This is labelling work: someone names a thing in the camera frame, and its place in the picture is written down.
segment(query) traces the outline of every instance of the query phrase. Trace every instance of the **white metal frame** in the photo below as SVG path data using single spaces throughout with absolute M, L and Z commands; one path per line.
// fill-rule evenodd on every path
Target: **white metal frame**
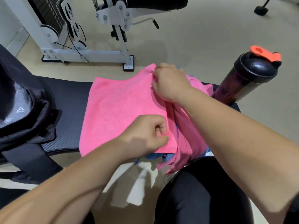
M 124 69 L 130 69 L 134 67 L 134 56 L 130 56 L 127 50 L 126 44 L 123 40 L 121 30 L 128 31 L 131 25 L 144 22 L 146 20 L 133 23 L 133 19 L 148 14 L 162 13 L 165 11 L 159 11 L 154 9 L 133 9 L 126 8 L 126 5 L 122 1 L 117 1 L 116 5 L 113 5 L 112 0 L 106 0 L 108 8 L 99 10 L 96 12 L 95 17 L 99 23 L 106 25 L 114 25 L 118 36 L 118 42 L 120 43 L 120 51 L 104 51 L 104 50 L 86 50 L 80 48 L 79 52 L 76 49 L 62 49 L 61 45 L 55 44 L 53 39 L 51 40 L 50 34 L 45 34 L 45 30 L 42 28 L 42 23 L 36 16 L 34 10 L 30 6 L 27 0 L 5 0 L 20 22 L 23 24 L 28 33 L 32 36 L 35 42 L 40 47 L 40 50 L 44 54 L 44 60 L 54 60 L 62 62 L 114 62 L 124 63 Z M 65 43 L 68 36 L 67 23 L 64 24 L 62 32 L 60 33 L 57 42 L 60 44 Z

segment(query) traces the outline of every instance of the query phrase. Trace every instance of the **beige floor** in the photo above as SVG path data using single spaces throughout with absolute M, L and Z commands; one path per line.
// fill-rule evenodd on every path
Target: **beige floor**
M 189 0 L 182 10 L 156 15 L 159 30 L 151 22 L 133 26 L 127 33 L 127 47 L 135 55 L 135 72 L 123 72 L 121 64 L 42 63 L 32 38 L 18 59 L 35 75 L 73 81 L 128 79 L 148 64 L 167 62 L 203 82 L 218 84 L 240 54 L 251 45 L 260 45 L 280 52 L 283 64 L 274 80 L 246 96 L 239 106 L 244 114 L 299 144 L 299 7 L 271 0 L 265 17 L 255 15 L 254 8 L 264 1 Z M 111 28 L 97 23 L 91 0 L 72 0 L 72 7 L 86 34 L 88 49 L 120 50 L 110 37 Z M 55 157 L 64 166 L 77 158 L 74 154 Z M 94 208 L 97 223 L 152 222 L 162 181 L 162 174 L 152 167 L 154 164 L 147 162 L 135 167 L 129 163 L 118 170 L 116 182 Z M 138 181 L 145 187 L 131 193 Z M 257 224 L 266 223 L 256 207 L 254 215 Z

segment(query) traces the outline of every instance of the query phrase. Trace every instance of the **shaker bottle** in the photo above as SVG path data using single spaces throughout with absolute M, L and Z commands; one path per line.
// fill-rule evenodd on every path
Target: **shaker bottle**
M 231 106 L 259 85 L 273 79 L 280 65 L 280 53 L 251 46 L 249 52 L 238 57 L 212 97 Z

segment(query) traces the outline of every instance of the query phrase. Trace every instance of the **pink cloth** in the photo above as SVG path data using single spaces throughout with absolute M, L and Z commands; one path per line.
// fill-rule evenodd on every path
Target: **pink cloth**
M 168 173 L 174 173 L 204 153 L 207 145 L 184 110 L 176 104 L 165 102 L 152 90 L 154 69 L 155 64 L 151 64 L 133 78 L 122 81 L 95 79 L 89 92 L 81 131 L 79 150 L 82 156 L 117 137 L 137 116 L 146 114 L 166 118 L 170 140 L 155 152 L 175 154 L 168 162 L 158 164 L 158 169 L 170 164 Z M 212 85 L 203 85 L 196 78 L 187 77 L 193 87 L 206 94 L 213 92 Z

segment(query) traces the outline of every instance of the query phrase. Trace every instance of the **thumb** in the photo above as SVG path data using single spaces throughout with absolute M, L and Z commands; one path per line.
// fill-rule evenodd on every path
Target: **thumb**
M 155 91 L 158 90 L 158 83 L 152 82 L 152 87 L 154 88 Z
M 152 140 L 151 148 L 153 150 L 161 148 L 162 146 L 166 145 L 166 143 L 169 141 L 169 139 L 170 138 L 167 135 L 163 135 L 163 136 L 160 136 L 160 137 L 155 137 Z

